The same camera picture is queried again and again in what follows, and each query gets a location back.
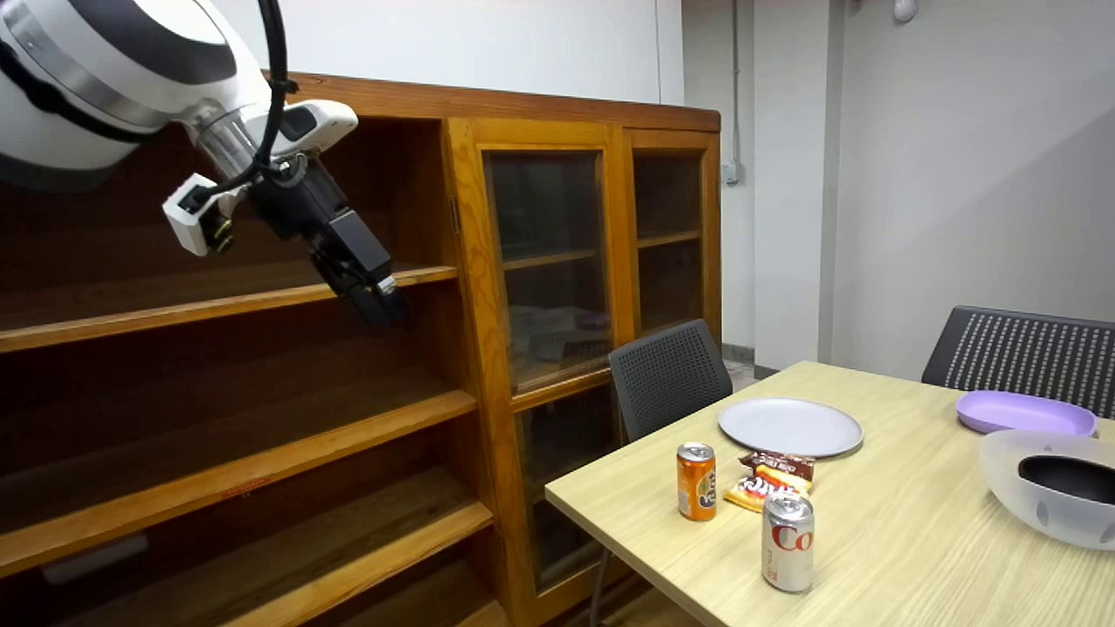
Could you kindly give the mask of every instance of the black chair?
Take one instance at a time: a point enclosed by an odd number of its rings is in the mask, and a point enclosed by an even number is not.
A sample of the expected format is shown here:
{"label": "black chair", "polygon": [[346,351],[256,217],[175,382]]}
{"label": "black chair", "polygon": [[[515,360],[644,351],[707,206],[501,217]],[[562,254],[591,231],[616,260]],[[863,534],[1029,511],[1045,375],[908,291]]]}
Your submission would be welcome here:
{"label": "black chair", "polygon": [[[670,421],[733,392],[733,375],[705,321],[652,331],[606,356],[620,404],[625,437],[641,437]],[[600,558],[590,622],[600,622],[606,551]]]}
{"label": "black chair", "polygon": [[923,382],[1014,390],[1115,415],[1115,325],[1023,311],[956,305]]}

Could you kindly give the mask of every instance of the wooden cabinet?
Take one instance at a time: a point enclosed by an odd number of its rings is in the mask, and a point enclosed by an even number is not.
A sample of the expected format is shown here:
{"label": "wooden cabinet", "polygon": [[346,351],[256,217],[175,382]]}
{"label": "wooden cabinet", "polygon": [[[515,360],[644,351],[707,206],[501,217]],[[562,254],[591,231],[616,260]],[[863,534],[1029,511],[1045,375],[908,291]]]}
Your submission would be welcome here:
{"label": "wooden cabinet", "polygon": [[248,206],[223,259],[177,250],[159,201],[206,171],[177,132],[89,196],[0,184],[3,615],[542,622],[584,596],[540,484],[616,447],[612,343],[719,326],[719,117],[301,82],[362,117],[324,160],[400,325]]}

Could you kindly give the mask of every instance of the white plate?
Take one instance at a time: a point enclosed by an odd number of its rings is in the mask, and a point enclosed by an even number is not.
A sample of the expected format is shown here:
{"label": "white plate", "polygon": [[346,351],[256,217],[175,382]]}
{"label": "white plate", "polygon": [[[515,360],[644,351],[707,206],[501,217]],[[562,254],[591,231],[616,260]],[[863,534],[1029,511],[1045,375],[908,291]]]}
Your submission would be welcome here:
{"label": "white plate", "polygon": [[794,457],[841,457],[863,443],[863,430],[849,415],[790,396],[733,404],[721,411],[721,428],[750,449]]}

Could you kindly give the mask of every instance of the soda can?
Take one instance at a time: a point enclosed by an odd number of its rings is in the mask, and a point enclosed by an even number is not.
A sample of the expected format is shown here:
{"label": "soda can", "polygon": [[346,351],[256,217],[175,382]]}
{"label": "soda can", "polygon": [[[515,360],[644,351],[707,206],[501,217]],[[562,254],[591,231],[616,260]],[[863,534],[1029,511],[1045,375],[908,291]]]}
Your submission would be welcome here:
{"label": "soda can", "polygon": [[764,506],[764,579],[767,585],[806,596],[812,589],[812,501],[776,494]]}
{"label": "soda can", "polygon": [[719,457],[707,443],[677,447],[677,511],[694,521],[719,514]]}

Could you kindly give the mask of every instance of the light wood tabletop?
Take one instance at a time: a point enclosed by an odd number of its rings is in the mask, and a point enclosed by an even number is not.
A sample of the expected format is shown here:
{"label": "light wood tabletop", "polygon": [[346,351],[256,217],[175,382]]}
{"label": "light wood tabletop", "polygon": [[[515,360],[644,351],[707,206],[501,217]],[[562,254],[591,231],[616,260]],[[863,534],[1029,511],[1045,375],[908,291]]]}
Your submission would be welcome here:
{"label": "light wood tabletop", "polygon": [[[814,589],[759,579],[759,514],[719,501],[711,521],[677,511],[677,447],[711,443],[719,484],[737,447],[719,415],[751,396],[799,396],[863,428],[814,478]],[[959,390],[790,367],[547,484],[547,497],[701,622],[1115,622],[1115,551],[1055,543],[1016,521],[980,478],[980,435]]]}

